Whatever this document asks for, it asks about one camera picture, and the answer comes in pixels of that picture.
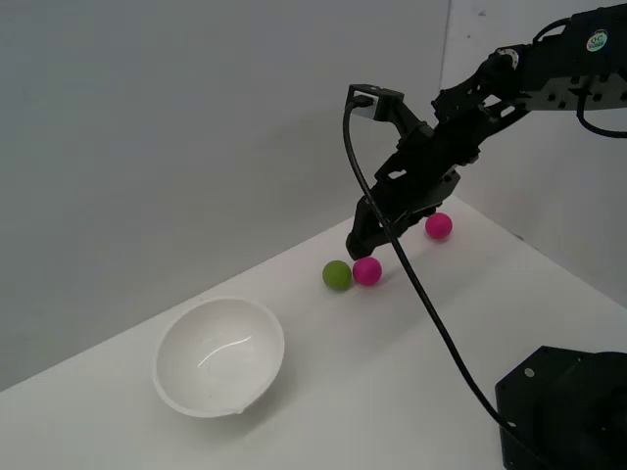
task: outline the table surface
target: table surface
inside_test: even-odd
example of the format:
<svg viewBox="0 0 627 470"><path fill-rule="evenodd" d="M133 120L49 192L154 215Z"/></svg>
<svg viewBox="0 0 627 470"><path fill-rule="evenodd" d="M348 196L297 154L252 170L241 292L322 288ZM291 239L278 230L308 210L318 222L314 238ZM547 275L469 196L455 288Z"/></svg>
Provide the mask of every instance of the table surface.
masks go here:
<svg viewBox="0 0 627 470"><path fill-rule="evenodd" d="M468 367L494 385L541 345L627 352L627 311L451 198L444 244L403 242ZM466 388L389 247L375 288L333 293L346 259L333 227L0 394L7 469L500 469L499 435ZM203 299L240 296L285 330L279 375L242 415L197 419L156 395L150 363L168 324Z"/></svg>

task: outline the black cable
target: black cable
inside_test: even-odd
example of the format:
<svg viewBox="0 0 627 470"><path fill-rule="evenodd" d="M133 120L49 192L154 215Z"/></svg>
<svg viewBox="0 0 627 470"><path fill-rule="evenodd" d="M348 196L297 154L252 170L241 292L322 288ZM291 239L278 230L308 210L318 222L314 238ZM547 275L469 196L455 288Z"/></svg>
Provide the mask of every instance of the black cable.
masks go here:
<svg viewBox="0 0 627 470"><path fill-rule="evenodd" d="M536 37L533 38L533 43L536 44L540 39L542 39L542 36L544 36L546 33L551 31L552 29L555 29L556 27L566 26L568 22L570 22L570 18L562 18L561 20L557 20L556 22L552 22L551 24L546 25L540 30L538 34L536 34Z"/></svg>
<svg viewBox="0 0 627 470"><path fill-rule="evenodd" d="M577 100L577 118L581 125L583 125L586 129L595 134L601 135L603 137L611 137L614 139L627 139L627 132L622 130L606 130L601 129L600 127L596 127L595 125L590 124L584 118L584 112L586 110L586 99L588 98L588 92L586 90L582 90L579 95L579 99Z"/></svg>
<svg viewBox="0 0 627 470"><path fill-rule="evenodd" d="M422 287L422 284L420 283L418 276L416 276L415 272L413 271L410 260L405 254L405 251L403 250L403 247L401 246L401 242L399 241L398 237L395 235L392 225L390 224L389 220L385 217L381 209L376 204L376 201L374 200L374 197L372 196L372 193L370 192L370 188L368 187L368 183L363 177L360 164L357 162L355 150L353 150L353 143L351 142L351 128L350 128L351 113L353 112L353 109L366 108L368 106L371 106L372 103L373 103L372 98L368 96L359 95L359 96L354 97L353 101L346 105L346 109L344 110L344 118L342 120L344 147L346 148L346 154L348 155L351 168L353 169L353 173L355 174L355 177L357 178L357 181L362 188L363 194L365 195L365 198L370 204L370 208L376 215L376 218L379 220L381 226L383 227L385 235L387 239L390 241L392 248L394 248L394 251L396 252L397 257L399 258L399 261L401 262L401 265L403 266L405 273L408 275L408 278L410 279L410 282L413 288L418 293L418 296L420 297L420 300L424 304L424 307L426 308L427 313L429 313L429 316L433 320L433 323L435 323L435 326L438 329L440 336L442 336L442 339L444 340L444 343L446 344L447 349L449 350L449 353L453 357L453 361L458 367L459 372L461 373L461 376L465 380L466 384L468 384L468 387L470 388L472 393L477 397L479 402L483 405L483 407L488 412L488 414L492 417L492 419L494 419L497 422L497 424L501 426L501 428L503 428L504 431L511 436L512 439L514 439L522 448L524 448L527 452L529 452L530 455L532 455L538 462L544 465L547 469L555 469L555 467L547 461L546 457L535 452L534 450L531 449L530 446L528 446L526 443L521 441L517 433L514 431L515 424L509 423L505 418L503 418L502 415L499 414L499 412L488 401L486 396L483 395L483 392L481 392L481 389L476 384L476 382L472 378L472 375L470 375L470 371L464 364L463 359L461 358L461 355L459 354L458 348L456 347L455 342L453 341L453 338L451 338L451 335L449 334L449 331L447 330L446 326L442 322L442 319L440 318L440 315L435 309L435 306L433 306L433 304L431 303L431 300L429 299L429 296L427 295L424 288Z"/></svg>

